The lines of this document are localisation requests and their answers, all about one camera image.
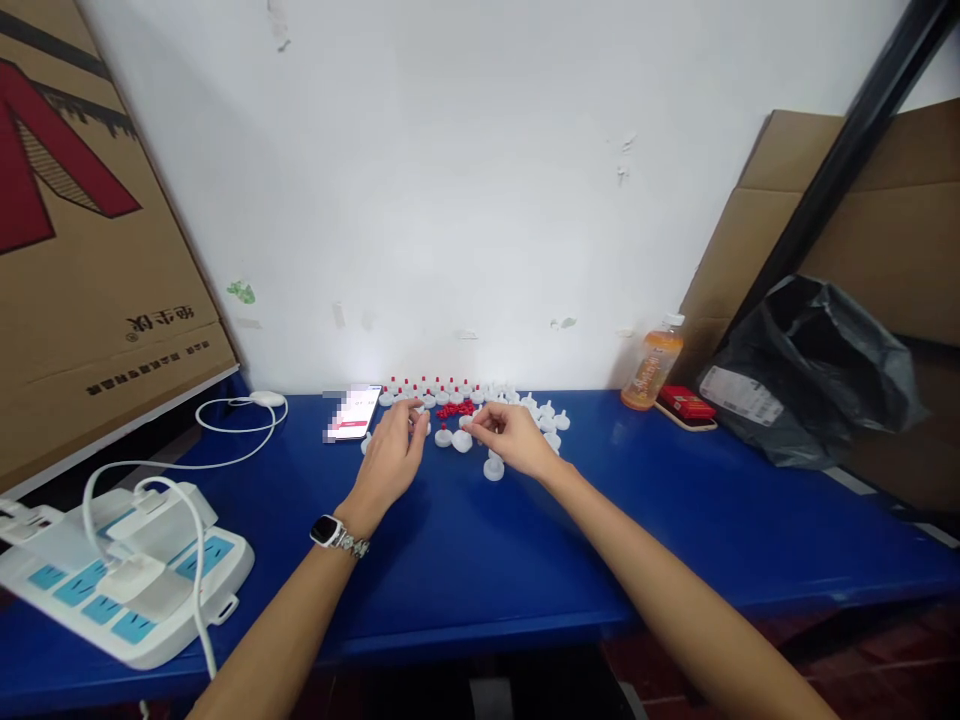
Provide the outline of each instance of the white wall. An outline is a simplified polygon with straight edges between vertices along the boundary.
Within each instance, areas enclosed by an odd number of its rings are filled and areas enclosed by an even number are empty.
[[[277,52],[267,0],[83,2],[253,384],[284,392],[620,383],[618,331],[677,308],[766,114],[845,112],[905,5],[287,0]],[[955,41],[919,104],[960,94]]]

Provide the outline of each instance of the smartwatch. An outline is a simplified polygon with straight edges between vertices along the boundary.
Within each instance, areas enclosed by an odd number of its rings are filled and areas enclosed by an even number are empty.
[[[353,553],[358,560],[367,554],[370,541],[355,539],[346,526],[333,515],[321,515],[310,529],[310,539],[320,547],[342,548]]]

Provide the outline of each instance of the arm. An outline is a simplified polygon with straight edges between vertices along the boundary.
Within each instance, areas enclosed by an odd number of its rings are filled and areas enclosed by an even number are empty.
[[[650,631],[721,712],[736,718],[836,718],[749,622],[557,457],[526,408],[490,403],[465,429],[556,498]]]
[[[373,535],[413,481],[430,420],[430,413],[413,412],[421,404],[404,400],[384,414],[353,490],[334,511],[356,538]],[[409,441],[408,417],[415,420]],[[356,564],[353,553],[340,548],[311,549],[200,696],[190,718],[287,717]]]

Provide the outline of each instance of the hand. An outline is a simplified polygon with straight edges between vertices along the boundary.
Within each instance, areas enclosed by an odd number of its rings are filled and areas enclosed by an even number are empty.
[[[543,480],[563,462],[547,444],[530,411],[522,405],[487,403],[464,428],[510,467]]]
[[[429,412],[414,409],[421,405],[421,400],[394,403],[373,431],[353,490],[334,512],[355,537],[370,537],[413,482],[430,423]]]

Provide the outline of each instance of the red box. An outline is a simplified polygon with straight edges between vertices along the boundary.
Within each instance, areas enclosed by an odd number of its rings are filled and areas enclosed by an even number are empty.
[[[682,385],[668,385],[660,391],[660,401],[688,420],[709,420],[717,411]]]

